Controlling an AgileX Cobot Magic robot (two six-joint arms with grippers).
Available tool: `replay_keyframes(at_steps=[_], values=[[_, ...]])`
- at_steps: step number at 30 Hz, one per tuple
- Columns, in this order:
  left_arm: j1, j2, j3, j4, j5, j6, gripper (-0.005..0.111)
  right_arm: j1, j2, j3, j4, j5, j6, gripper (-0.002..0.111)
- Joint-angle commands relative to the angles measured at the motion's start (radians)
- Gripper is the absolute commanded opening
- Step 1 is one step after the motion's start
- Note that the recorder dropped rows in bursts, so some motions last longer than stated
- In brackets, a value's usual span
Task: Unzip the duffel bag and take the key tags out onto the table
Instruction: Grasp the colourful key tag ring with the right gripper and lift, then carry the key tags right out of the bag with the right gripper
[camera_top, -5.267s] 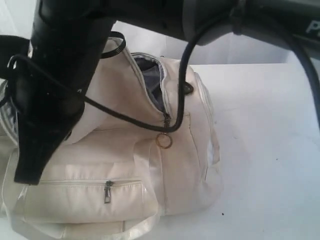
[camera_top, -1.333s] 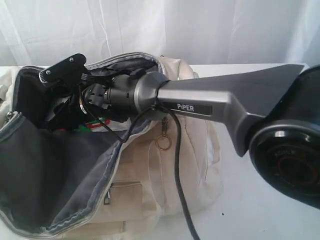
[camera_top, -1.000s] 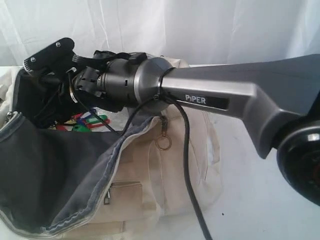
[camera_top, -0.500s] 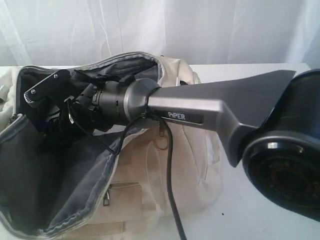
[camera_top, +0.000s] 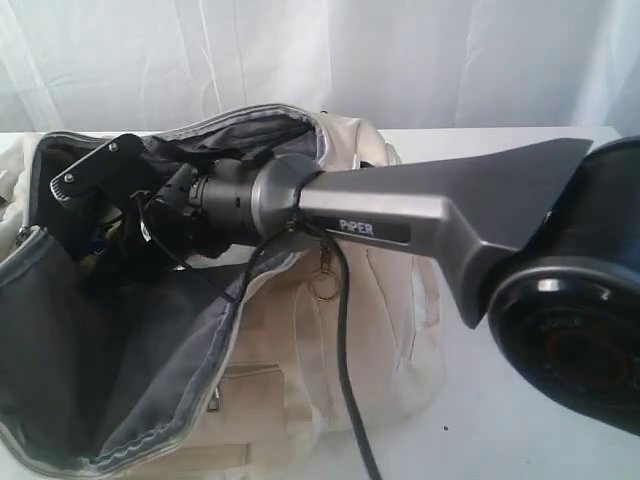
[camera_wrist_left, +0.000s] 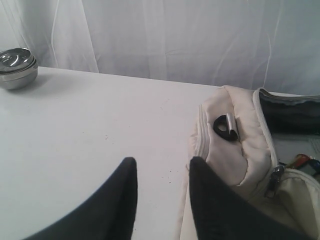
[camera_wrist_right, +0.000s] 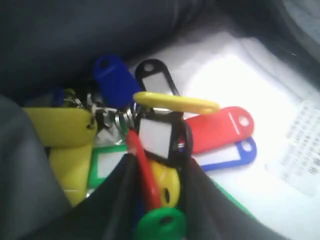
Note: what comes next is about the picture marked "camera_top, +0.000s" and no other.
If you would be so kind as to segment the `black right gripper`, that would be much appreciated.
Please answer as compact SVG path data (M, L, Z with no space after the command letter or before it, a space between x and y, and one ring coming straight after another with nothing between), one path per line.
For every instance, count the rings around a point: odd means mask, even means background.
M103 245L89 257L91 280L153 280L187 268L194 253L188 224L166 205L137 194L120 218L102 229Z

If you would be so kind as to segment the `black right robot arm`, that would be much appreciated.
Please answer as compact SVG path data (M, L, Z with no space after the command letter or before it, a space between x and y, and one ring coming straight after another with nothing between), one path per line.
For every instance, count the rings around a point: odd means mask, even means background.
M639 431L639 141L561 138L485 156L331 172L135 135L99 149L98 185L173 261L327 235L433 258L463 321L486 320L536 389Z

